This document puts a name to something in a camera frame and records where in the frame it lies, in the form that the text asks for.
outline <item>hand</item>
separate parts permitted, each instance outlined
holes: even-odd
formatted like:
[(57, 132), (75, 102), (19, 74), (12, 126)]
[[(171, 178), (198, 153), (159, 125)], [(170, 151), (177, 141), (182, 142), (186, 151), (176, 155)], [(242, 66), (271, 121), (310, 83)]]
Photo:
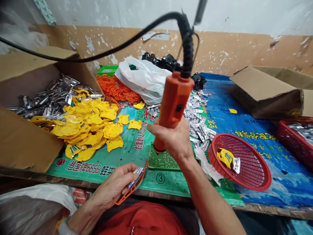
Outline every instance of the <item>hand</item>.
[(114, 201), (127, 193), (128, 184), (138, 178), (139, 175), (133, 173), (137, 168), (138, 166), (133, 163), (116, 168), (87, 202), (104, 211), (110, 209), (114, 205)]
[(174, 129), (159, 126), (157, 123), (156, 120), (153, 125), (149, 124), (148, 131), (164, 141), (166, 149), (178, 164), (183, 160), (193, 158), (189, 123), (186, 118), (183, 117)]

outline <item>cardboard box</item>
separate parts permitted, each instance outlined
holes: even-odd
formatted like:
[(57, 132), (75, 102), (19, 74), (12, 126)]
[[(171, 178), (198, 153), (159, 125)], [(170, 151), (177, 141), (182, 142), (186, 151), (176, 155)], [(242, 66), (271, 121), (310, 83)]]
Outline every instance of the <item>cardboard box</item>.
[(231, 93), (255, 118), (313, 117), (313, 77), (284, 68), (249, 66), (231, 78)]
[[(40, 47), (36, 51), (59, 58), (78, 57), (73, 51)], [(0, 166), (46, 172), (64, 145), (52, 133), (32, 124), (5, 107), (20, 105), (18, 96), (37, 96), (48, 84), (68, 74), (102, 93), (86, 64), (55, 62), (24, 52), (0, 55)]]

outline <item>wall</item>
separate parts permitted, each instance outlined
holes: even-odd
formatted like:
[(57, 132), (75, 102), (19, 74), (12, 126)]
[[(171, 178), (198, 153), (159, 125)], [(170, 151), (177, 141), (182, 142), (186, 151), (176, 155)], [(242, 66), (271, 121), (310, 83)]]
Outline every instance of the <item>wall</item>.
[[(36, 20), (27, 11), (23, 0), (0, 2), (0, 36), (29, 49), (48, 45), (47, 36), (40, 33)], [(15, 49), (0, 43), (0, 55), (12, 51)]]
[[(24, 2), (51, 45), (74, 48), (82, 57), (119, 45), (169, 11), (183, 10), (192, 24), (197, 8), (189, 0), (46, 0), (57, 19), (53, 27), (32, 0)], [(201, 44), (194, 71), (232, 75), (247, 65), (265, 65), (313, 75), (312, 22), (311, 0), (209, 0), (196, 27)], [(165, 22), (156, 31), (170, 35), (138, 40), (90, 68), (96, 72), (99, 64), (118, 64), (129, 55), (140, 58), (145, 51), (176, 57), (181, 42), (176, 22)]]

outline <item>coiled cord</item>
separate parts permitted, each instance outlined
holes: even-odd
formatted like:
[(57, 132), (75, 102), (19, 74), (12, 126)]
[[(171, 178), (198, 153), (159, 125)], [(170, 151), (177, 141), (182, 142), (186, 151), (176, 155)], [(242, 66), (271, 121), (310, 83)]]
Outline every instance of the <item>coiled cord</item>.
[(29, 53), (31, 55), (35, 55), (35, 56), (38, 56), (38, 57), (41, 57), (44, 59), (54, 60), (54, 61), (58, 61), (58, 62), (86, 63), (86, 62), (90, 62), (90, 61), (97, 60), (97, 59), (103, 58), (105, 56), (111, 55), (115, 52), (118, 52), (118, 51), (128, 47), (130, 44), (132, 44), (136, 40), (140, 39), (143, 35), (148, 33), (151, 29), (155, 28), (157, 25), (159, 25), (159, 24), (161, 24), (167, 20), (177, 20), (179, 31), (181, 34), (181, 38), (182, 39), (186, 38), (185, 40), (183, 40), (184, 66), (183, 66), (183, 69), (181, 71), (181, 77), (182, 78), (189, 78), (190, 74), (191, 74), (192, 62), (193, 62), (193, 60), (192, 60), (192, 58), (193, 58), (192, 34), (190, 33), (191, 29), (190, 29), (190, 25), (189, 25), (189, 22), (188, 22), (186, 15), (181, 14), (179, 12), (169, 12), (169, 13), (161, 16), (160, 18), (156, 19), (154, 22), (152, 22), (150, 25), (145, 27), (142, 31), (137, 33), (135, 36), (133, 36), (131, 39), (124, 42), (123, 44), (121, 44), (121, 45), (119, 45), (119, 46), (117, 46), (111, 50), (108, 50), (106, 52), (100, 53), (100, 54), (92, 56), (92, 57), (84, 58), (84, 59), (70, 59), (70, 58), (69, 59), (62, 59), (62, 58), (52, 57), (52, 56), (43, 55), (43, 54), (37, 53), (35, 51), (29, 50), (27, 48), (21, 47), (17, 44), (14, 44), (14, 43), (2, 38), (2, 37), (0, 37), (0, 41), (11, 46), (11, 47), (18, 49), (18, 50), (21, 50), (23, 52), (26, 52), (26, 53)]

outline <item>red plastic crate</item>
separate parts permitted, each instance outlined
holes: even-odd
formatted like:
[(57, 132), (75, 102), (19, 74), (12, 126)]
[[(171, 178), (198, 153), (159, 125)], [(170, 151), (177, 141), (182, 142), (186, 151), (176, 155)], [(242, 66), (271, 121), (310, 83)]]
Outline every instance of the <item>red plastic crate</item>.
[[(216, 152), (220, 148), (240, 158), (239, 174), (219, 160)], [(208, 149), (208, 156), (212, 166), (228, 180), (255, 191), (264, 191), (271, 186), (271, 172), (264, 159), (247, 142), (234, 135), (216, 135)]]
[(313, 124), (313, 122), (308, 121), (280, 121), (276, 137), (313, 173), (313, 146), (288, 127), (293, 123)]

